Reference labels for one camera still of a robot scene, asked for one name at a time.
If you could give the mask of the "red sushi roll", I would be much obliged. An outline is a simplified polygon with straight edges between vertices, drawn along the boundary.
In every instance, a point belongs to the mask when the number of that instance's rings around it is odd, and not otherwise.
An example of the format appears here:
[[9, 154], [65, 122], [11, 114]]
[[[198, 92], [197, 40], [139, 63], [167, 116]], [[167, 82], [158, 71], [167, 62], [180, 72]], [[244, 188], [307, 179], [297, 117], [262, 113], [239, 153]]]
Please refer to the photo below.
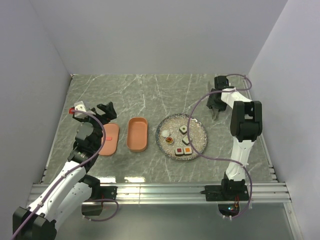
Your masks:
[[183, 156], [184, 155], [184, 149], [182, 147], [176, 147], [174, 149], [174, 154], [175, 156], [179, 157], [179, 156]]

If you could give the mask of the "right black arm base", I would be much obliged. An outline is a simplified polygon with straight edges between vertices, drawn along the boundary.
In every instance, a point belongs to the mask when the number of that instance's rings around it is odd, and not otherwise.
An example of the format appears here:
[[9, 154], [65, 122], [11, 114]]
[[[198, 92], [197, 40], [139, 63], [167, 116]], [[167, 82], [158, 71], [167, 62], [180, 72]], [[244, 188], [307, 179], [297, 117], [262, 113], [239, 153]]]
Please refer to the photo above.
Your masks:
[[207, 202], [248, 201], [249, 191], [245, 180], [223, 178], [220, 185], [205, 185], [200, 192]]

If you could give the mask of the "green sushi roll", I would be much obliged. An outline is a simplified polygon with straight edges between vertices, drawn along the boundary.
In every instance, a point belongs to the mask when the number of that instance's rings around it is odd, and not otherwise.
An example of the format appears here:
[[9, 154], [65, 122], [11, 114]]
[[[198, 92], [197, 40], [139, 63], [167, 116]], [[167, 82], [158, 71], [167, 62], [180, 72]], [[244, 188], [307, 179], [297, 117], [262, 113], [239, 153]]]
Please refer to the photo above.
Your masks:
[[179, 130], [180, 133], [185, 135], [187, 133], [187, 131], [188, 131], [188, 127], [187, 127], [187, 125], [184, 124], [184, 125], [181, 125], [178, 130]]

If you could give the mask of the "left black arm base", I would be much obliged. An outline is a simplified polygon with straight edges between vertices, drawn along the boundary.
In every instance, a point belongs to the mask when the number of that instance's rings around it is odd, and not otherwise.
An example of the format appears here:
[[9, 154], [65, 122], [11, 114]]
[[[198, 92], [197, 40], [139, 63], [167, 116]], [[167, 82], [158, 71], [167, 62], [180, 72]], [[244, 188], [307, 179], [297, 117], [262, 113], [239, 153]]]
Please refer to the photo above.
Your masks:
[[[80, 181], [88, 185], [91, 190], [89, 198], [85, 201], [88, 205], [81, 206], [81, 213], [84, 219], [91, 222], [105, 222], [116, 216], [119, 211], [119, 203], [116, 200], [118, 187], [115, 185], [102, 186], [101, 181], [90, 175], [85, 175]], [[116, 208], [112, 215], [103, 219], [93, 219], [91, 216], [99, 216], [103, 209], [104, 203], [115, 203]]]

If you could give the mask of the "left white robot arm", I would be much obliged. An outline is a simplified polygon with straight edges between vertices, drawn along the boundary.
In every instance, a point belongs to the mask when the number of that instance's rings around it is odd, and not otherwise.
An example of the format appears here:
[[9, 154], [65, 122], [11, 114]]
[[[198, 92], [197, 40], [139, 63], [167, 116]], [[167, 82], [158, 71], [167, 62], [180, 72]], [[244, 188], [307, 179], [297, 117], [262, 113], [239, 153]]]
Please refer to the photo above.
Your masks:
[[105, 198], [100, 180], [88, 174], [106, 142], [104, 125], [117, 118], [113, 102], [96, 108], [89, 109], [79, 101], [69, 110], [80, 122], [72, 151], [43, 193], [13, 213], [13, 240], [54, 240], [59, 228], [82, 203], [116, 202], [115, 196]]

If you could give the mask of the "cucumber sushi roll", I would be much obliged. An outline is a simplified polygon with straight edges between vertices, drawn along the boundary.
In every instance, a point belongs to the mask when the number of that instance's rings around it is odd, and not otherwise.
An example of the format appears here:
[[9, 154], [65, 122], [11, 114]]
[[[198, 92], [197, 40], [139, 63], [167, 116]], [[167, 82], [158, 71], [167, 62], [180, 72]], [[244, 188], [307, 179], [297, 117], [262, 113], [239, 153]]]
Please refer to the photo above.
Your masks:
[[187, 135], [185, 135], [183, 138], [182, 138], [182, 143], [185, 144], [186, 146], [188, 146], [190, 144], [190, 141], [192, 141], [192, 138], [188, 138]]

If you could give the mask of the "small noodle soup cup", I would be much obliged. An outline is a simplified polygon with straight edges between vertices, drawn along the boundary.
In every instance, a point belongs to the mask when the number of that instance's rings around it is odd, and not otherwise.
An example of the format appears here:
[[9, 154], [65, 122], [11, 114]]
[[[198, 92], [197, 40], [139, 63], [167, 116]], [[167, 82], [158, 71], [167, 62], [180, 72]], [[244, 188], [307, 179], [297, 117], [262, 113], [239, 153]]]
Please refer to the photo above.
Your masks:
[[171, 144], [173, 144], [173, 142], [174, 142], [174, 139], [171, 136], [168, 136], [165, 138], [166, 144], [171, 145]]

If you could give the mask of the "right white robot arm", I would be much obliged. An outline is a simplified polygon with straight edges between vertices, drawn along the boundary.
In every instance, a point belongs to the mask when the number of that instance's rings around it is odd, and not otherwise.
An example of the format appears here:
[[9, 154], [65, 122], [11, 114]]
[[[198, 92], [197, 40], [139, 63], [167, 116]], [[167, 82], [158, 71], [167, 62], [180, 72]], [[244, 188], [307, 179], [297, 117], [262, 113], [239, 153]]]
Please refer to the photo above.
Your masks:
[[251, 149], [263, 130], [262, 103], [252, 101], [229, 84], [225, 75], [214, 78], [213, 94], [208, 97], [206, 106], [215, 112], [230, 107], [230, 133], [233, 137], [232, 162], [225, 171], [229, 181], [243, 182], [246, 178], [244, 166], [247, 165]]

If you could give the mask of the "orange sushi roll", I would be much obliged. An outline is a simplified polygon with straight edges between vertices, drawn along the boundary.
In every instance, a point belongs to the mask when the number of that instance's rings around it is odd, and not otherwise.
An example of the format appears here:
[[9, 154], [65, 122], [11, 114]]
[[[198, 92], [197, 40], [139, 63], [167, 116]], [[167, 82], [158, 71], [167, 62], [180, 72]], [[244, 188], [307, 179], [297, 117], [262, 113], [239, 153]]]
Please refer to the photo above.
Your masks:
[[190, 147], [190, 146], [185, 146], [184, 148], [183, 148], [183, 154], [185, 155], [185, 156], [189, 156], [189, 155], [191, 155], [193, 153], [193, 150], [192, 150], [192, 148]]

